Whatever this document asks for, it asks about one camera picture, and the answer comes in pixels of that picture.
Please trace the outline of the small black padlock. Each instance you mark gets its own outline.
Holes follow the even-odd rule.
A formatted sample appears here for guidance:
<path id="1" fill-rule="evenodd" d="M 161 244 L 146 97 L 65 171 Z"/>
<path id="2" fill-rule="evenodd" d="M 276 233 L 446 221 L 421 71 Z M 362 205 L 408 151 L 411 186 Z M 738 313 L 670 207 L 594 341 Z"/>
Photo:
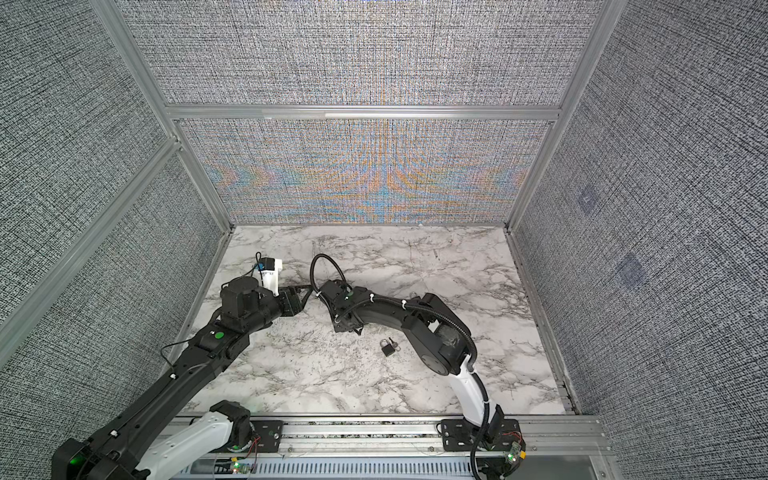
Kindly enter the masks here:
<path id="1" fill-rule="evenodd" d="M 396 354 L 400 350 L 400 347 L 392 338 L 386 338 L 380 341 L 380 349 L 385 357 L 390 357 Z"/>

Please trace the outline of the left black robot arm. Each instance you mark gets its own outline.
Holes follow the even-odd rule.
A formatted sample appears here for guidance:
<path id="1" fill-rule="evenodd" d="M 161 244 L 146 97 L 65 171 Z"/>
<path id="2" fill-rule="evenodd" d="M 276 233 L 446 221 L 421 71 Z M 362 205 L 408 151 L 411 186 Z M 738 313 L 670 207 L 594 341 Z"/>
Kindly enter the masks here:
<path id="1" fill-rule="evenodd" d="M 199 391 L 250 344 L 251 334 L 303 310 L 309 287 L 280 287 L 271 274 L 222 285 L 221 305 L 186 343 L 168 370 L 138 400 L 85 441 L 66 440 L 51 461 L 55 479 L 170 479 L 205 454 L 240 452 L 254 440 L 250 411 L 215 404 L 202 419 L 167 440 L 160 434 Z"/>

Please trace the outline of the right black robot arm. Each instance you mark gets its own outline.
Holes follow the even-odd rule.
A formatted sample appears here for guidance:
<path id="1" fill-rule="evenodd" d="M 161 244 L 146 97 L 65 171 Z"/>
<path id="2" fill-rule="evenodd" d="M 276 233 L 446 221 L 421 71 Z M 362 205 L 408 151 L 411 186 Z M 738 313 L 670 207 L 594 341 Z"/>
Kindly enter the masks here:
<path id="1" fill-rule="evenodd" d="M 369 324 L 403 333 L 421 362 L 448 378 L 464 420 L 477 428 L 490 423 L 495 405 L 476 373 L 477 346 L 469 328 L 438 296 L 397 299 L 340 280 L 325 282 L 315 296 L 337 333 L 360 334 Z"/>

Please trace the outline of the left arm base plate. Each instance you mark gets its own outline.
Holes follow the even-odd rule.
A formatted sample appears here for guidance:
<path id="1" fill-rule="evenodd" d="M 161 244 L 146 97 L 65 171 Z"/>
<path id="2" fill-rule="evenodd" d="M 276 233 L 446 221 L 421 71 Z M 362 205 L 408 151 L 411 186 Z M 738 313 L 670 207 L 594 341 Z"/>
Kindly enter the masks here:
<path id="1" fill-rule="evenodd" d="M 283 427 L 284 422 L 280 420 L 240 420 L 234 424 L 224 449 L 241 456 L 246 453 L 276 453 Z"/>

